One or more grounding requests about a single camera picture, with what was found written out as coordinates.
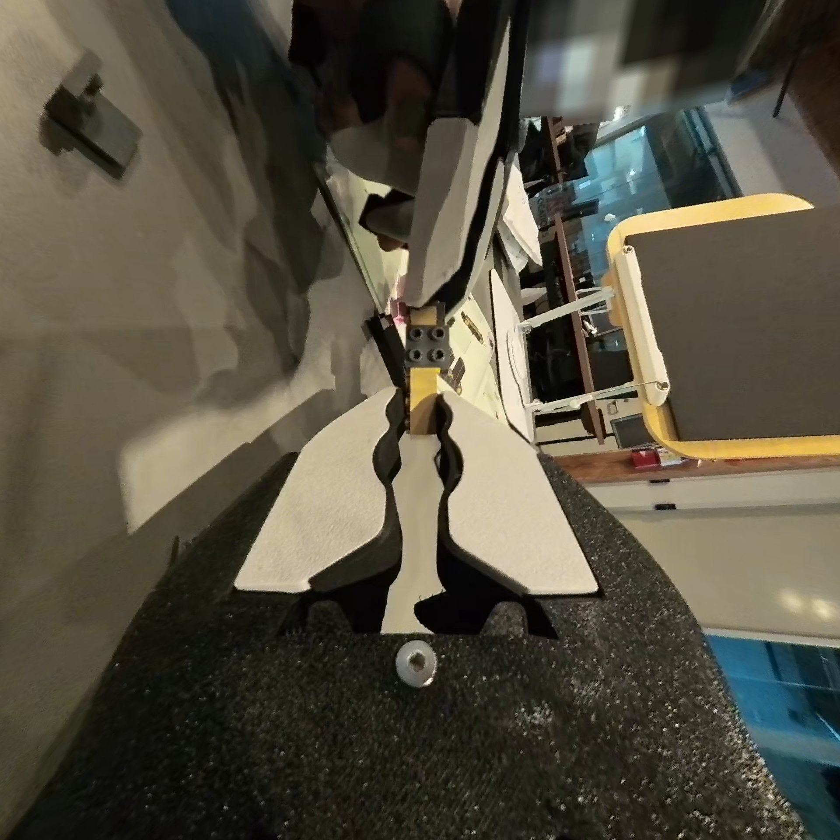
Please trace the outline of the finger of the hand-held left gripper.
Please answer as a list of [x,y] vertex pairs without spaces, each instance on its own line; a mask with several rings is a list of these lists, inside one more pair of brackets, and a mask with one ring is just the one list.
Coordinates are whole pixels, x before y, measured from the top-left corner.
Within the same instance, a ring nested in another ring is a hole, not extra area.
[[436,119],[427,133],[409,236],[406,305],[430,305],[461,267],[495,130],[468,119]]
[[468,298],[490,253],[492,240],[497,231],[506,201],[508,167],[504,160],[495,161],[495,169],[487,176],[488,190],[481,190],[476,213],[469,228],[465,253],[465,297]]

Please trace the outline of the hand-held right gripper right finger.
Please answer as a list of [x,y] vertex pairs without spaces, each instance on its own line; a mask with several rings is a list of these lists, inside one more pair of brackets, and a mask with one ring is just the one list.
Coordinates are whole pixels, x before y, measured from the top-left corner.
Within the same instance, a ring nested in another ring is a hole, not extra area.
[[440,410],[438,537],[458,560],[517,595],[593,595],[595,575],[537,451],[447,392]]

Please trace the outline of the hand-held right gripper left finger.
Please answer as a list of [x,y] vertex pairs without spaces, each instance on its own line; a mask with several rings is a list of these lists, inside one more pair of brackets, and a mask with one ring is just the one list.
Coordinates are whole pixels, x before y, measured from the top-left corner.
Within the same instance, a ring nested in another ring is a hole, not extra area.
[[300,452],[234,581],[240,592],[331,592],[394,577],[403,536],[392,486],[403,393],[381,389]]

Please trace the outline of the dark and yellow toy brick assembly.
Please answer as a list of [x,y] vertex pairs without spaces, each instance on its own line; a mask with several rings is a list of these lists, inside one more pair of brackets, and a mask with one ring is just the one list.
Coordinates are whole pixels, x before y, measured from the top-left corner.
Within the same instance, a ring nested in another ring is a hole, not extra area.
[[403,358],[406,430],[412,436],[436,437],[438,380],[453,360],[442,303],[408,309]]

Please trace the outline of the small grey screen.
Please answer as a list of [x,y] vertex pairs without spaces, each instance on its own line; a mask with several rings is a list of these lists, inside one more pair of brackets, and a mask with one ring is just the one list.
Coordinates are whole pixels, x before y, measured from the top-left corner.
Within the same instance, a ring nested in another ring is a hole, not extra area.
[[611,421],[612,435],[618,449],[641,449],[656,445],[642,414],[616,417]]

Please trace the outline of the instruction booklet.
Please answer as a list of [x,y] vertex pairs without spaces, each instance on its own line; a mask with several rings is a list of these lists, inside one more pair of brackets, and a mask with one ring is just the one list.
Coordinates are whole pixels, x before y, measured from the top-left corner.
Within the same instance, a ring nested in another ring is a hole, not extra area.
[[448,321],[454,355],[449,386],[496,421],[504,419],[496,367],[496,339],[475,297]]

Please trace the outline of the yellow rimmed dark chair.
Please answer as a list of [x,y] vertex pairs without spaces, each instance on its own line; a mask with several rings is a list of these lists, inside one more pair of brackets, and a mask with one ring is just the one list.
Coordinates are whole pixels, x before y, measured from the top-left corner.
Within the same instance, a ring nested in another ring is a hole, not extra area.
[[658,444],[699,460],[838,458],[838,206],[768,193],[646,213],[605,250]]

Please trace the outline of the blue glass partition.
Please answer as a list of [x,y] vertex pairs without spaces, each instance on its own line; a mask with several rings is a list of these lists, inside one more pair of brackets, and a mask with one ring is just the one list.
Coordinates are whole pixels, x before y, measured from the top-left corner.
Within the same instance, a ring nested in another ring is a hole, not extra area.
[[740,715],[811,838],[839,838],[838,641],[707,634]]

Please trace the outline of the dark grey flat plate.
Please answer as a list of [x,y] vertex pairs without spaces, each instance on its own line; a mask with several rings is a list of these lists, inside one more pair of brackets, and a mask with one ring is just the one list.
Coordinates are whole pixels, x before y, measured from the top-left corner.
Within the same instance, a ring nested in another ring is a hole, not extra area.
[[102,60],[85,49],[46,100],[44,124],[59,151],[78,151],[121,181],[139,152],[142,132],[103,89]]

